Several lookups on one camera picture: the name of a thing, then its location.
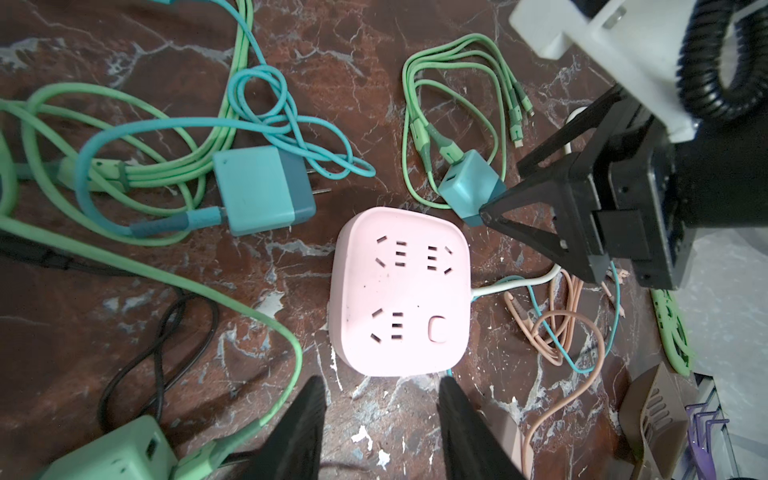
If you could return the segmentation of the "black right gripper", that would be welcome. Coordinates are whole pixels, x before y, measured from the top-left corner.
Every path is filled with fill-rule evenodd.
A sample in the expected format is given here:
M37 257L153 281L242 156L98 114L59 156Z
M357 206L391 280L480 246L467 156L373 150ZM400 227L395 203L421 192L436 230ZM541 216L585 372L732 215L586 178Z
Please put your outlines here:
M574 161L536 172L593 128L594 181ZM675 290L698 231L766 226L767 107L673 143L614 85L517 168L527 178L480 208L486 226L585 282L598 283L611 260L626 259L641 285Z

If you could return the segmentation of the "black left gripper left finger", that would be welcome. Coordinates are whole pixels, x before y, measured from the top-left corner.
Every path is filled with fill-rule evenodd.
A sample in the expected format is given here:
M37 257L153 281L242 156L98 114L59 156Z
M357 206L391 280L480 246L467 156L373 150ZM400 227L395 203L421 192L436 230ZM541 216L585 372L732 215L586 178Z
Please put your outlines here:
M317 479L327 409L319 376L307 380L240 479Z

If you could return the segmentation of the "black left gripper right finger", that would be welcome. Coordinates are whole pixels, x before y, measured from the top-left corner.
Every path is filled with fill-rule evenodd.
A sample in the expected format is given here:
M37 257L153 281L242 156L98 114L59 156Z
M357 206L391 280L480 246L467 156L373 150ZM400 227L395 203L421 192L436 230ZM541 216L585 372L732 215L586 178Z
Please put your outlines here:
M437 406L447 479L524 479L453 377L441 378Z

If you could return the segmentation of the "pink power socket cube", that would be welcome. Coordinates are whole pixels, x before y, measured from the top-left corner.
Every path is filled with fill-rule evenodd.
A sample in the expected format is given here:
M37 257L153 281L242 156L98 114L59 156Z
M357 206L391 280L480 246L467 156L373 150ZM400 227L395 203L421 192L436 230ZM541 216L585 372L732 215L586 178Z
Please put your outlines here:
M369 377L453 368L470 334L469 246L453 223L374 207L336 243L328 330L336 354Z

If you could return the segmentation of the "teal plug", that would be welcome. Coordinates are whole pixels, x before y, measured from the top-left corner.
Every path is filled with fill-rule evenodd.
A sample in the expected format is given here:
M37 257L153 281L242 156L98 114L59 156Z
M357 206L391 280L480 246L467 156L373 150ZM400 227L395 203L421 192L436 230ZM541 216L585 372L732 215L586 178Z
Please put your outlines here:
M245 236L298 225L316 215L303 158L275 146L220 151L216 182L230 233Z

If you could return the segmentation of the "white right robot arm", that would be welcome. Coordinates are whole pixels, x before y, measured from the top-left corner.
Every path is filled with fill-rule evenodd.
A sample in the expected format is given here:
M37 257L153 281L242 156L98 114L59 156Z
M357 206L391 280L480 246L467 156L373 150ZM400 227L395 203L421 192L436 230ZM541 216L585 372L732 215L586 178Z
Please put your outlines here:
M484 224L587 282L615 258L678 288L700 228L767 223L767 6L523 1L540 57L579 47L614 86L518 164Z

